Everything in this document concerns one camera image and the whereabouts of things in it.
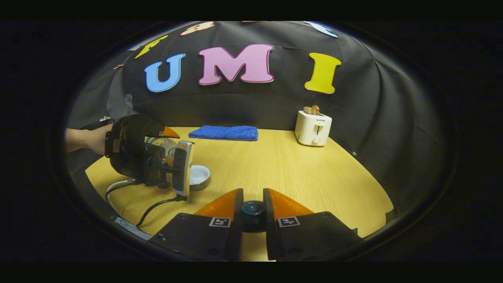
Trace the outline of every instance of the white bowl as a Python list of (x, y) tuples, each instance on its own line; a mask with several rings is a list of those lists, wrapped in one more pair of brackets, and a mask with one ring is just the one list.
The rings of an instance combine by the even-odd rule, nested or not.
[(202, 165), (192, 165), (190, 168), (190, 190), (198, 191), (206, 188), (210, 181), (210, 169)]

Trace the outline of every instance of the person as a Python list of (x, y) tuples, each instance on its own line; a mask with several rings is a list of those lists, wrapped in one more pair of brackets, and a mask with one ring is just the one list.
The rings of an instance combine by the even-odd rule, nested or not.
[(78, 130), (67, 128), (65, 130), (65, 151), (67, 153), (79, 149), (90, 149), (93, 152), (105, 155), (105, 137), (112, 130), (113, 124), (108, 124), (94, 130)]

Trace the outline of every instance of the light blue letter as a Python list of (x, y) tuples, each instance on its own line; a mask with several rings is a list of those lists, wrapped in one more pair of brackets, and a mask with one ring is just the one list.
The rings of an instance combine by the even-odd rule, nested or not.
[(174, 87), (180, 80), (180, 67), (182, 63), (182, 58), (185, 54), (173, 55), (166, 59), (166, 62), (170, 64), (170, 77), (164, 81), (160, 82), (157, 76), (157, 71), (161, 62), (154, 63), (145, 68), (147, 88), (151, 92), (162, 92)]
[(326, 28), (326, 27), (323, 27), (323, 26), (321, 26), (321, 25), (319, 25), (319, 24), (315, 24), (315, 23), (312, 23), (312, 22), (306, 22), (306, 21), (304, 21), (304, 23), (310, 24), (310, 25), (311, 25), (313, 28), (315, 28), (317, 31), (320, 31), (320, 32), (322, 32), (322, 33), (324, 33), (324, 34), (326, 34), (326, 35), (333, 36), (333, 37), (335, 37), (335, 38), (339, 38), (339, 36), (337, 36), (337, 35), (335, 35), (335, 34), (331, 33), (331, 30), (329, 30), (329, 29), (328, 29), (328, 28)]

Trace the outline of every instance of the letter m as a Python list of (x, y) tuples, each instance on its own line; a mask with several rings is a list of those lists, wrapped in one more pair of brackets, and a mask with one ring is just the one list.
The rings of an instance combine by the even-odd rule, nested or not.
[(232, 57), (222, 47), (202, 50), (199, 55), (204, 57), (203, 77), (199, 80), (201, 85), (214, 85), (222, 78), (217, 76), (218, 68), (224, 77), (232, 82), (244, 66), (245, 71), (241, 80), (248, 83), (269, 83), (274, 77), (269, 73), (269, 52), (274, 47), (265, 44), (252, 44), (247, 46), (236, 57)]

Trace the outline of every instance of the hand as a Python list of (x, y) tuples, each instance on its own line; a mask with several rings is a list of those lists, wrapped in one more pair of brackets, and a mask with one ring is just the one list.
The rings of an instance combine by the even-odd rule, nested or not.
[(112, 130), (109, 124), (87, 132), (86, 147), (97, 154), (105, 155), (105, 137)]

